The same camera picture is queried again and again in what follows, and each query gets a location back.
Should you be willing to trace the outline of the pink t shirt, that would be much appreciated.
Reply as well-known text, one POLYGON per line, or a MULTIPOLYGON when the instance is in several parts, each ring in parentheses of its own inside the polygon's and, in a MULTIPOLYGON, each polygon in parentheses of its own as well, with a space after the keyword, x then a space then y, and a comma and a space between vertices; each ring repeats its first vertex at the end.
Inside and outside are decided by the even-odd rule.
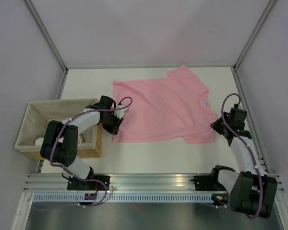
POLYGON ((183 138, 187 144, 212 143, 217 120, 209 90, 185 65, 166 78, 113 82, 113 98, 131 97, 114 143, 148 143, 183 138))

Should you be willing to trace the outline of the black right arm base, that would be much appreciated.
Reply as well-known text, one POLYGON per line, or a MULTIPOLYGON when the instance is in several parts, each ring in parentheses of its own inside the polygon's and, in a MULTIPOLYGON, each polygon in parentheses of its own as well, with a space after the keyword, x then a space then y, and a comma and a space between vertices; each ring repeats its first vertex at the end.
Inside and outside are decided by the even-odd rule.
POLYGON ((197 175, 191 179, 196 191, 227 191, 225 187, 210 175, 197 175))

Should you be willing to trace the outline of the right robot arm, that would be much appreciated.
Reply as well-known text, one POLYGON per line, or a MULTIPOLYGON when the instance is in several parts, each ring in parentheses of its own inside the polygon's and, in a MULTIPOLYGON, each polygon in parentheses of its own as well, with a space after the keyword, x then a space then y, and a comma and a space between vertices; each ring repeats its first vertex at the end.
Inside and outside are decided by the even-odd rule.
POLYGON ((239 172, 217 165, 212 170, 209 183, 214 189, 226 189, 232 211, 245 214, 250 219, 267 219, 272 212, 277 181, 268 176, 259 164, 252 145, 252 136, 244 129, 246 116, 247 112, 235 104, 230 112, 223 112, 210 125, 227 140, 235 154, 239 172))

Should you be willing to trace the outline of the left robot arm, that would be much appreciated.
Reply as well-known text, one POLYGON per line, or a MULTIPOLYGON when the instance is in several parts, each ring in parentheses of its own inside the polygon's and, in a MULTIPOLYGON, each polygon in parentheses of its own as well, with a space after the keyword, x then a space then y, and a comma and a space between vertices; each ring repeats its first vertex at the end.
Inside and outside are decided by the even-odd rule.
POLYGON ((108 133, 117 135, 129 106, 102 96, 97 103, 88 105, 69 119, 50 121, 42 142, 41 157, 48 160, 51 166, 69 173, 83 189, 93 188, 96 181, 94 170, 77 156, 78 137, 95 125, 101 125, 108 133))

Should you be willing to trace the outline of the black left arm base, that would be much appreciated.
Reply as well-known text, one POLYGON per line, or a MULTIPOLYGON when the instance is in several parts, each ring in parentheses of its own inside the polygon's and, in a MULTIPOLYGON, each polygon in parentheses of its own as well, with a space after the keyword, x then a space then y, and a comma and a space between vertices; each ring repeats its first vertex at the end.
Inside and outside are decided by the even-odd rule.
MULTIPOLYGON (((106 188, 110 185, 110 176, 108 175, 95 175, 95 180, 103 182, 106 188)), ((69 182, 67 185, 68 191, 105 191, 105 188, 99 182, 84 182, 77 180, 76 178, 69 177, 69 182)))

